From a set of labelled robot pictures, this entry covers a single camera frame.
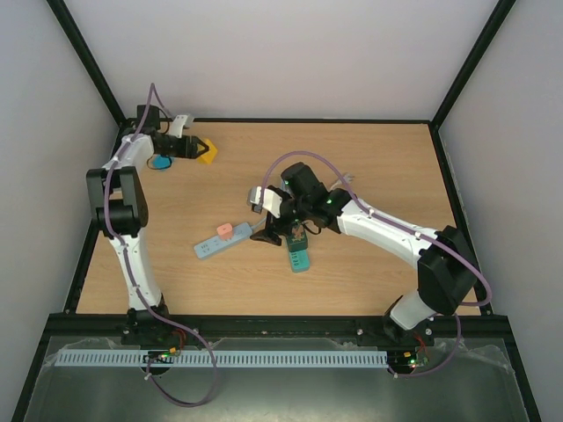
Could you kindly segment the yellow cube socket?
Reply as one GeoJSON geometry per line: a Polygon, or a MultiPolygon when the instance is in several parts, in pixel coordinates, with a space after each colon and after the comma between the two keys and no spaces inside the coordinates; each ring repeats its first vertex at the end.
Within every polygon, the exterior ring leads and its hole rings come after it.
{"type": "Polygon", "coordinates": [[[212,164],[216,158],[218,149],[216,145],[211,141],[211,150],[209,152],[198,152],[196,161],[200,164],[212,164]]]}

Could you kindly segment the light blue power strip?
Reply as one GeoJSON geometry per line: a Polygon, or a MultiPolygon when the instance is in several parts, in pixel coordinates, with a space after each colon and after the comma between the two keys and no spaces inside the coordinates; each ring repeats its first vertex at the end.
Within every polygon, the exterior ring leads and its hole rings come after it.
{"type": "Polygon", "coordinates": [[[220,252],[240,244],[247,240],[252,234],[252,227],[248,222],[238,225],[232,225],[234,228],[234,237],[229,241],[221,241],[216,233],[215,236],[202,241],[194,246],[194,252],[197,258],[207,259],[220,252]]]}

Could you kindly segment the blue plug adapter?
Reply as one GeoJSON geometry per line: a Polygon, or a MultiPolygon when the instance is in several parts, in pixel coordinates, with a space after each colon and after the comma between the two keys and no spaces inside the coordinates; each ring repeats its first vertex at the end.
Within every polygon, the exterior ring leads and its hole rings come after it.
{"type": "Polygon", "coordinates": [[[156,155],[149,160],[148,166],[154,171],[166,171],[172,167],[172,164],[172,157],[156,155]]]}

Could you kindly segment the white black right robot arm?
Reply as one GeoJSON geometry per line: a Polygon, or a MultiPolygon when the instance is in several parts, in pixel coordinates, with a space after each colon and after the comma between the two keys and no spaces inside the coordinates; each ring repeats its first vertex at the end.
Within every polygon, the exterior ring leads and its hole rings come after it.
{"type": "Polygon", "coordinates": [[[303,162],[287,168],[281,180],[282,187],[255,186],[249,192],[252,210],[267,213],[253,240],[279,245],[298,224],[312,222],[319,230],[374,244],[416,271],[416,289],[383,316],[383,334],[393,344],[405,343],[430,317],[453,315],[476,284],[476,260],[459,229],[417,226],[371,207],[343,186],[327,189],[303,162]]]}

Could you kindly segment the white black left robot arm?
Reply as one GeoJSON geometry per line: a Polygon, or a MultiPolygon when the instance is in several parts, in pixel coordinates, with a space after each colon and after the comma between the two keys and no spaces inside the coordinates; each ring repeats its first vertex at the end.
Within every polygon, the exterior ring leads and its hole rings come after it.
{"type": "Polygon", "coordinates": [[[139,173],[155,155],[196,160],[212,153],[209,143],[184,134],[192,116],[171,118],[162,132],[159,107],[140,105],[137,112],[135,127],[123,135],[109,161],[86,174],[92,222],[112,245],[126,281],[129,331],[169,316],[150,264],[145,234],[149,207],[139,173]]]}

